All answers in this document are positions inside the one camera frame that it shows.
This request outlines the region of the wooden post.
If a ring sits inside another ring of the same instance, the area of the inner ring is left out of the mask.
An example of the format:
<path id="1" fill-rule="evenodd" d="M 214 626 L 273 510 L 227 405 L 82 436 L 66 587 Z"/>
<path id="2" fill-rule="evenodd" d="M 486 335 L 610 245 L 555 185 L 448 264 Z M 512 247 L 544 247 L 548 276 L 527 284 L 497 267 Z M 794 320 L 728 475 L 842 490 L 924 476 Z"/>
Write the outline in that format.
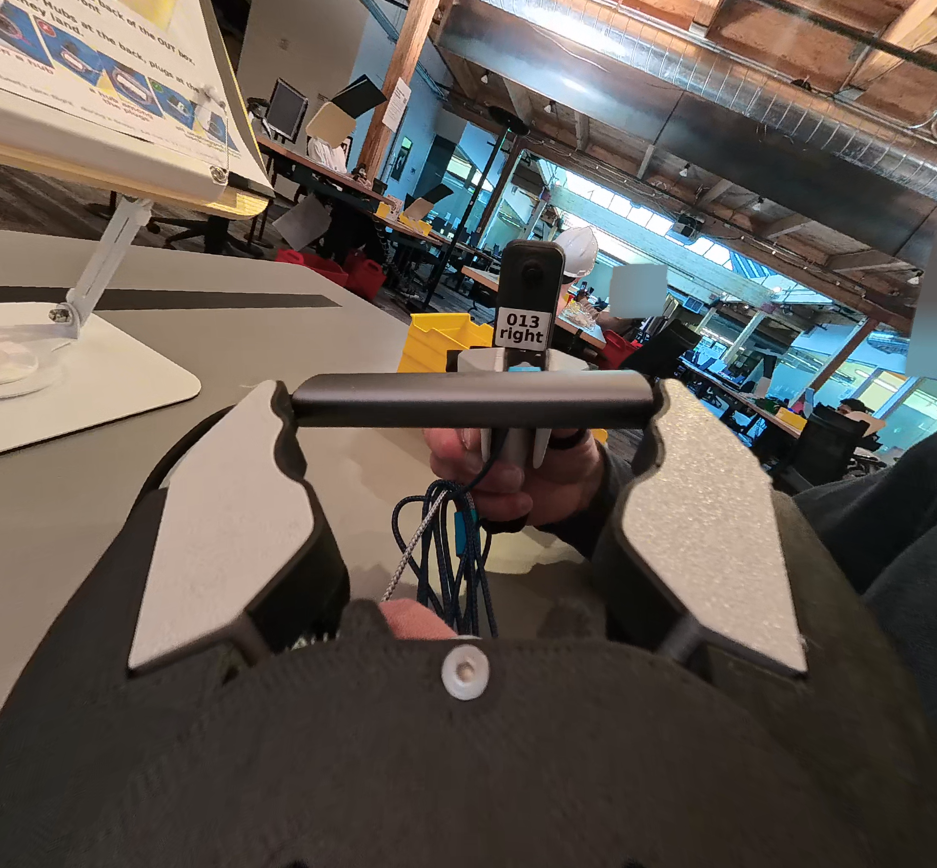
<path id="1" fill-rule="evenodd" d="M 416 65 L 428 39 L 430 26 L 439 7 L 440 0 L 408 0 L 407 14 L 401 34 L 394 46 L 382 92 L 388 99 L 399 81 L 409 86 Z M 391 137 L 391 129 L 383 123 L 389 110 L 386 102 L 376 108 L 368 126 L 358 163 L 364 167 L 364 175 L 371 181 L 377 178 L 381 161 Z"/>

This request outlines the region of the tan tilted board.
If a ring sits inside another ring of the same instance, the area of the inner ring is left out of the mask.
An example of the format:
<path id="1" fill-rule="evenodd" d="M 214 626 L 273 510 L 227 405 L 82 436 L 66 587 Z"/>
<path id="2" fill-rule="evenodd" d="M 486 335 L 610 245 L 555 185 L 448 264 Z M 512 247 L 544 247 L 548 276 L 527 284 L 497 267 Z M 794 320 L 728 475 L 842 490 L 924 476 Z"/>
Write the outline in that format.
<path id="1" fill-rule="evenodd" d="M 325 145 L 338 148 L 353 134 L 354 117 L 347 114 L 334 101 L 325 101 L 306 125 L 306 136 Z"/>

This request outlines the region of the white hard hat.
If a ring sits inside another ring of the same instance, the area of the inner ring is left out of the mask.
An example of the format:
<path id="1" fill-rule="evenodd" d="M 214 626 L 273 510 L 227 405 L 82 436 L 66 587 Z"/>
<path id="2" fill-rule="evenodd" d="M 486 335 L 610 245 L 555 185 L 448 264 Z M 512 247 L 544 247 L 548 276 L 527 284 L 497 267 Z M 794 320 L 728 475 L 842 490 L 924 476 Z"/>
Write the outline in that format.
<path id="1" fill-rule="evenodd" d="M 599 242 L 591 226 L 566 229 L 553 240 L 564 254 L 563 278 L 571 283 L 587 276 L 594 268 Z"/>

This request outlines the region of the white hanging paper sheet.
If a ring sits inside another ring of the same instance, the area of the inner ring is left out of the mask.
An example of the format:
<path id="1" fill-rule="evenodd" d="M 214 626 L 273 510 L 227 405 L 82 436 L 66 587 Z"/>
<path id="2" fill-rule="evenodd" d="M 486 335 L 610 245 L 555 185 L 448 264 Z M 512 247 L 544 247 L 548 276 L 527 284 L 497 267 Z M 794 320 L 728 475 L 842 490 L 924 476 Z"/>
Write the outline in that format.
<path id="1" fill-rule="evenodd" d="M 299 252 L 321 239 L 331 223 L 330 208 L 324 206 L 316 195 L 309 194 L 276 218 L 274 227 L 287 246 Z"/>

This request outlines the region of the black office chair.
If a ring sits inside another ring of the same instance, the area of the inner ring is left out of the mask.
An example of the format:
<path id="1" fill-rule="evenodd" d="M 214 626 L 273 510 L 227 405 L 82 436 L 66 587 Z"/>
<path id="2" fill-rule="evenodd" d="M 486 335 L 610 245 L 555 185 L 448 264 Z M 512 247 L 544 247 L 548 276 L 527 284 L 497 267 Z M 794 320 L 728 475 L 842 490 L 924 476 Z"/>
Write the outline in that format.
<path id="1" fill-rule="evenodd" d="M 775 490 L 795 495 L 841 480 L 869 424 L 837 412 L 814 412 L 799 438 L 771 470 Z"/>
<path id="2" fill-rule="evenodd" d="M 618 370 L 640 373 L 655 381 L 672 377 L 679 360 L 700 340 L 700 333 L 689 325 L 672 321 L 630 354 Z"/>

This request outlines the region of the person's right hand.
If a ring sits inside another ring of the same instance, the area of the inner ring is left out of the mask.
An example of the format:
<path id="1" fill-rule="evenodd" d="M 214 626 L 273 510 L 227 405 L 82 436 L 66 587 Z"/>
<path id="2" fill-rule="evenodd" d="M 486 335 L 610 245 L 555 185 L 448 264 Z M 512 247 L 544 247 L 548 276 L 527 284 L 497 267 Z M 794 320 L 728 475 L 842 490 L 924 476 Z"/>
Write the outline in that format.
<path id="1" fill-rule="evenodd" d="M 585 510 L 600 489 L 605 470 L 603 447 L 591 434 L 576 447 L 548 449 L 540 467 L 521 468 L 495 460 L 486 466 L 479 429 L 425 429 L 430 467 L 440 479 L 471 492 L 482 519 L 543 527 Z"/>

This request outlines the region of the black tilted board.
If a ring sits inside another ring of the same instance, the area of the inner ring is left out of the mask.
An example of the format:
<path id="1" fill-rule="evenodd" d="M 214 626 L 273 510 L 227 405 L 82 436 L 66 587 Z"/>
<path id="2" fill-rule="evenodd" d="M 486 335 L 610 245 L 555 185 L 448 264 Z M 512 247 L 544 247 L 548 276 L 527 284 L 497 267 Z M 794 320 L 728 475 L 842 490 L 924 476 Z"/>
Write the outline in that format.
<path id="1" fill-rule="evenodd" d="M 362 75 L 334 96 L 331 102 L 353 120 L 373 111 L 388 101 L 381 89 Z"/>

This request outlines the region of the person's right forearm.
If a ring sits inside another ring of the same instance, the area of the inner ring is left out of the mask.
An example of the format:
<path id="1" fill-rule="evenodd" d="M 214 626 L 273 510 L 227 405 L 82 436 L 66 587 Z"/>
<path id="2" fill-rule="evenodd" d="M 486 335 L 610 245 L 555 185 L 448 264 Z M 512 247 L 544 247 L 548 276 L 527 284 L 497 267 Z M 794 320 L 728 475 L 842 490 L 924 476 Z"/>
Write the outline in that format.
<path id="1" fill-rule="evenodd" d="M 794 502 L 883 621 L 935 625 L 935 435 L 877 473 L 813 487 Z"/>

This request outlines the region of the yellow plastic bin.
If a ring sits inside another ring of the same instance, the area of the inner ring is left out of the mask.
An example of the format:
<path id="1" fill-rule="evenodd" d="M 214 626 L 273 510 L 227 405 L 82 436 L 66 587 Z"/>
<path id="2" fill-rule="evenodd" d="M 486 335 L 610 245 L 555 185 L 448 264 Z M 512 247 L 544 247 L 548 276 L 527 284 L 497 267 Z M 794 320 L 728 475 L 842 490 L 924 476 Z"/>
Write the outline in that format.
<path id="1" fill-rule="evenodd" d="M 413 314 L 397 372 L 445 372 L 449 352 L 491 347 L 493 334 L 467 312 Z"/>

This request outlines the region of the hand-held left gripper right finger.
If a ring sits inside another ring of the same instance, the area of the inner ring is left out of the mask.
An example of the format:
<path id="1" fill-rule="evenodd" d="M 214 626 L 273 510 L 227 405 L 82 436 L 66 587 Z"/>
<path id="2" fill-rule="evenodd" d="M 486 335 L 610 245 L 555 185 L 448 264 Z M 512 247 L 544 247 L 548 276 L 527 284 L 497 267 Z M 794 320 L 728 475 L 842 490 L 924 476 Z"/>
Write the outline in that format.
<path id="1" fill-rule="evenodd" d="M 591 559 L 634 646 L 686 664 L 715 647 L 788 677 L 807 656 L 772 490 L 751 452 L 681 383 L 655 410 Z"/>

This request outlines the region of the grey usb hub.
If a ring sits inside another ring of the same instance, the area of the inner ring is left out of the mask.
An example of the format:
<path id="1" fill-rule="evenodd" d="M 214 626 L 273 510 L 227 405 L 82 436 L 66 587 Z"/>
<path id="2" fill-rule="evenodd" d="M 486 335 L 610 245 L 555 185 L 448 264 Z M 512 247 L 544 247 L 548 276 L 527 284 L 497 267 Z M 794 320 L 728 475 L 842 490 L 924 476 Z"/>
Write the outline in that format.
<path id="1" fill-rule="evenodd" d="M 632 371 L 319 374 L 291 396 L 306 428 L 640 429 L 658 401 Z"/>

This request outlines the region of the grey monitor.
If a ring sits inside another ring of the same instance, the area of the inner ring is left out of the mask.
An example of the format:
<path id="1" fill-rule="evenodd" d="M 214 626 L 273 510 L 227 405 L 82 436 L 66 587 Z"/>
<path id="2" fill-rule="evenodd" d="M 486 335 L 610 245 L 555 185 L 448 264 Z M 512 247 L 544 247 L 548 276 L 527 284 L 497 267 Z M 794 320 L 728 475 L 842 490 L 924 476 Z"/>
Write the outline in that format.
<path id="1" fill-rule="evenodd" d="M 286 143 L 294 143 L 304 123 L 308 98 L 281 78 L 277 78 L 267 111 L 264 127 Z"/>

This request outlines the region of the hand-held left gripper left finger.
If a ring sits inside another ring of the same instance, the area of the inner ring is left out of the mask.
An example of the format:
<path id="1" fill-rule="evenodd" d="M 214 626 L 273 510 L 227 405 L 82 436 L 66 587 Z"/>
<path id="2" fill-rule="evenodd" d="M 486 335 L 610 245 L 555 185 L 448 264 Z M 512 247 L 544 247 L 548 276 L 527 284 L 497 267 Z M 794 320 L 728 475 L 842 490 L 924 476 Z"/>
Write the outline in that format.
<path id="1" fill-rule="evenodd" d="M 282 382 L 256 386 L 170 472 L 128 652 L 143 671 L 211 645 L 248 663 L 331 639 L 349 575 Z"/>

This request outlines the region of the red bin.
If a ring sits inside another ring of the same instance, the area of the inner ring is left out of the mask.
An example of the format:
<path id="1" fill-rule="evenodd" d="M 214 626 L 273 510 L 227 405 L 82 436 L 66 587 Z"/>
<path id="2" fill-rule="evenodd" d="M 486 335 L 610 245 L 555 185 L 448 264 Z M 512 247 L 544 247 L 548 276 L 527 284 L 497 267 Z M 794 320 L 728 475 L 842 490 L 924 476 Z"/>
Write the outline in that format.
<path id="1" fill-rule="evenodd" d="M 362 251 L 353 251 L 345 259 L 346 288 L 359 298 L 374 302 L 387 275 L 381 264 L 369 259 Z"/>
<path id="2" fill-rule="evenodd" d="M 600 370 L 619 370 L 625 361 L 642 346 L 638 341 L 628 340 L 614 331 L 603 331 L 604 345 L 597 357 Z"/>
<path id="3" fill-rule="evenodd" d="M 334 282 L 334 284 L 339 287 L 347 288 L 347 271 L 336 262 L 322 258 L 314 252 L 283 248 L 275 254 L 275 262 L 278 264 L 303 266 Z"/>

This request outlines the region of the large grey air duct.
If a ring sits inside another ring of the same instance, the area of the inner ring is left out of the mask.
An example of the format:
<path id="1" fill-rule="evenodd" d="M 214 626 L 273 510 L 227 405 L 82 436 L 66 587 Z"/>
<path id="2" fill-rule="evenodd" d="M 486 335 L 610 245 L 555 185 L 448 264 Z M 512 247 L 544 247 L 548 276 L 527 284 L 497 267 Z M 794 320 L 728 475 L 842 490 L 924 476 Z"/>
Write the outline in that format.
<path id="1" fill-rule="evenodd" d="M 456 0 L 441 47 L 886 256 L 935 244 L 935 143 L 594 0 Z"/>

